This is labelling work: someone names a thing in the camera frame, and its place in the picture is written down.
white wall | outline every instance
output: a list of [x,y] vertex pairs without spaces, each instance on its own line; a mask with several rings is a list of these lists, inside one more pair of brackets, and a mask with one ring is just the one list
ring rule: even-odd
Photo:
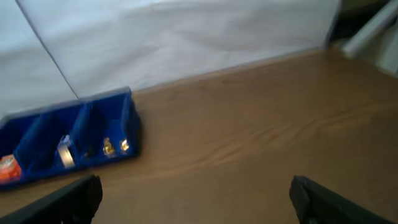
[[17,4],[0,1],[0,118],[76,99]]
[[338,0],[20,0],[78,96],[320,47]]

orange package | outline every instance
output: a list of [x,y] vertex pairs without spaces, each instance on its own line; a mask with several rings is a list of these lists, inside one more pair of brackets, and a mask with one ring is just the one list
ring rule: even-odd
[[21,167],[14,155],[3,156],[0,159],[0,183],[19,180],[21,173]]

